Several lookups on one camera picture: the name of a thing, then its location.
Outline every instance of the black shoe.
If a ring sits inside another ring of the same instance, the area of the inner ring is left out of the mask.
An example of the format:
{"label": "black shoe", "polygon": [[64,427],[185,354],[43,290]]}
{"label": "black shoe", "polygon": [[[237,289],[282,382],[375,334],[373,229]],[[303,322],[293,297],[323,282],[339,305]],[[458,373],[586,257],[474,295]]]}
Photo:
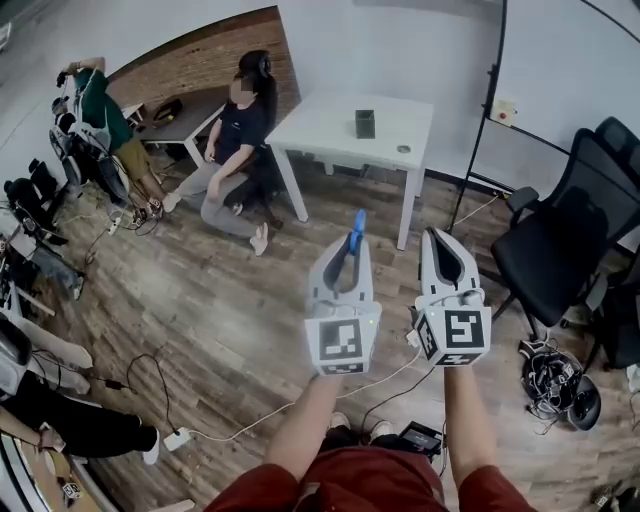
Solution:
{"label": "black shoe", "polygon": [[522,354],[525,359],[531,359],[536,354],[539,354],[546,348],[547,344],[544,341],[521,341],[518,345],[518,352]]}

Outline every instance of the table leg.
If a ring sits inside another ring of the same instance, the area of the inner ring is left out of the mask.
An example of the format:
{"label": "table leg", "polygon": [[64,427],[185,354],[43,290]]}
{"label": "table leg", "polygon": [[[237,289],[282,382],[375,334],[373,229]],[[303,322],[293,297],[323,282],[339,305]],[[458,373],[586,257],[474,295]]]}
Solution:
{"label": "table leg", "polygon": [[287,192],[289,193],[289,198],[293,203],[293,209],[296,212],[298,219],[302,222],[306,222],[309,218],[307,214],[307,208],[304,205],[304,201],[302,200],[302,194],[300,194],[300,189],[298,188],[298,182],[296,181],[296,177],[293,174],[293,169],[291,168],[291,162],[289,162],[289,157],[284,149],[278,148],[276,146],[271,146],[271,150],[273,151],[273,156],[278,163],[278,167],[280,168],[280,174],[282,174],[282,179],[284,180],[284,184],[287,187]]}
{"label": "table leg", "polygon": [[402,202],[402,217],[400,218],[400,232],[398,233],[398,249],[404,251],[407,246],[407,237],[409,236],[409,225],[413,215],[413,202],[418,183],[420,182],[420,173],[416,170],[407,171],[407,181],[404,186],[404,201]]}
{"label": "table leg", "polygon": [[195,139],[185,140],[184,147],[187,148],[187,151],[191,155],[191,158],[193,158],[193,161],[196,163],[198,167],[201,167],[202,165],[204,165],[204,158],[202,157],[202,155],[200,154],[200,151],[198,151],[198,148],[196,147]]}
{"label": "table leg", "polygon": [[333,176],[333,162],[330,160],[325,160],[324,162],[324,173],[327,176]]}
{"label": "table leg", "polygon": [[422,172],[418,172],[418,185],[416,186],[416,197],[420,197],[422,194],[422,184],[424,183],[424,169]]}

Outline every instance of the black shirt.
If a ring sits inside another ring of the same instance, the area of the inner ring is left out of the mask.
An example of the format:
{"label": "black shirt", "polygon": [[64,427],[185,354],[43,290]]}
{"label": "black shirt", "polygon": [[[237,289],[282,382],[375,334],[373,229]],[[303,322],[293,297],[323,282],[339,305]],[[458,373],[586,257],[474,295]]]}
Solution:
{"label": "black shirt", "polygon": [[220,119],[222,127],[216,141],[216,163],[224,165],[243,144],[255,148],[264,142],[267,122],[260,102],[254,101],[248,108],[240,110],[235,103],[228,101]]}

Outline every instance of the black device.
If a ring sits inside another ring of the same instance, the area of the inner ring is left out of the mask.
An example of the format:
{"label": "black device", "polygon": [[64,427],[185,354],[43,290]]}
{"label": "black device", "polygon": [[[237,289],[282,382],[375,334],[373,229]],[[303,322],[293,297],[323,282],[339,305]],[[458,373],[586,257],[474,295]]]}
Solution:
{"label": "black device", "polygon": [[429,461],[442,453],[442,445],[446,443],[446,436],[420,423],[412,421],[400,433],[400,438],[409,441],[418,451],[424,453]]}
{"label": "black device", "polygon": [[356,138],[376,138],[376,116],[373,110],[356,110]]}

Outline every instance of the sneaker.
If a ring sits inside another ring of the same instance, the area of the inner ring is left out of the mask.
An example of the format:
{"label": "sneaker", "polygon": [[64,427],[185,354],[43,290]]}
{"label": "sneaker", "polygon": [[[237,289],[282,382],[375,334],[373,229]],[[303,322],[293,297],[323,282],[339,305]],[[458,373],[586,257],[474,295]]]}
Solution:
{"label": "sneaker", "polygon": [[78,300],[80,298],[80,294],[82,293],[82,287],[84,286],[84,277],[80,276],[78,278],[78,286],[73,289],[73,300]]}
{"label": "sneaker", "polygon": [[142,460],[144,460],[145,464],[148,466],[153,466],[158,460],[158,455],[160,455],[160,432],[158,429],[156,431],[156,444],[153,445],[153,448],[148,452],[142,452]]}
{"label": "sneaker", "polygon": [[178,203],[181,199],[182,198],[180,197],[180,195],[178,195],[176,192],[169,192],[166,196],[164,196],[164,199],[162,200],[162,207],[164,208],[164,211],[167,213],[171,213],[176,209],[176,206],[178,206]]}
{"label": "sneaker", "polygon": [[379,421],[371,431],[369,443],[372,443],[374,439],[377,439],[380,436],[388,436],[390,434],[395,434],[392,423],[384,420]]}
{"label": "sneaker", "polygon": [[249,243],[253,246],[256,256],[261,256],[269,244],[269,226],[266,222],[256,228],[256,236],[252,236]]}
{"label": "sneaker", "polygon": [[341,412],[334,412],[331,415],[331,422],[329,423],[329,428],[327,428],[327,430],[329,430],[330,428],[336,428],[341,426],[351,429],[351,423],[349,423],[349,419]]}

